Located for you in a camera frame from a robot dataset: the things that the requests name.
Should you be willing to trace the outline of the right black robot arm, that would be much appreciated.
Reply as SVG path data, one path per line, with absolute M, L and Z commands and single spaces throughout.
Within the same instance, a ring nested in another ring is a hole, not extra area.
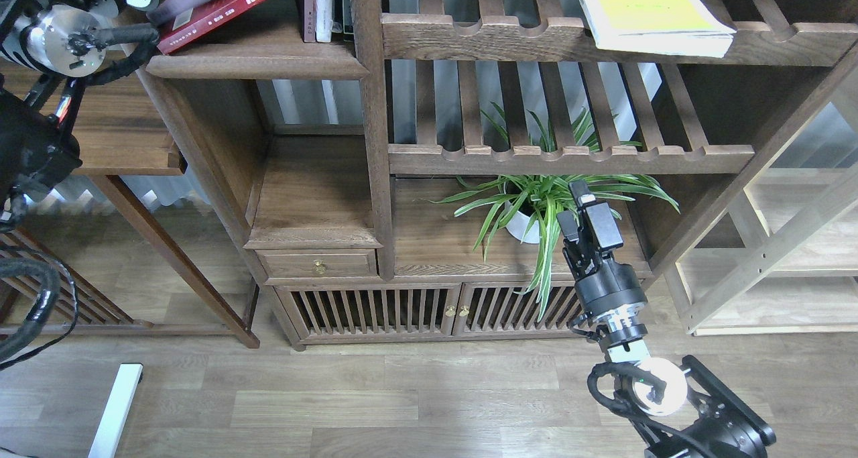
M 586 338 L 605 356 L 587 378 L 592 397 L 631 422 L 647 443 L 647 457 L 768 455 L 773 428 L 696 357 L 677 365 L 650 355 L 638 318 L 646 294 L 634 269 L 614 260 L 624 241 L 609 205 L 585 181 L 570 183 L 570 192 L 575 208 L 557 217 L 583 310 L 570 329 L 588 324 Z

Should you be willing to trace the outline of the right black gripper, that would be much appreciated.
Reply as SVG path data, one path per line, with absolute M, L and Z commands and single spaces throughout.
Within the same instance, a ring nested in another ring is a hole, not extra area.
M 583 318 L 603 325 L 638 325 L 647 297 L 633 266 L 603 260 L 624 245 L 609 204 L 598 201 L 584 180 L 570 183 L 570 192 L 576 210 L 562 211 L 557 221 Z

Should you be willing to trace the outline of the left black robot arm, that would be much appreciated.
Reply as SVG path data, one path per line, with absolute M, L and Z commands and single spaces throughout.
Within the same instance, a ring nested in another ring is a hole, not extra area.
M 40 77 L 24 98 L 2 95 L 2 232 L 27 214 L 25 196 L 49 191 L 82 165 L 72 131 L 88 87 L 134 73 L 160 41 L 149 22 L 113 27 L 125 7 L 159 0 L 1 0 L 2 56 Z

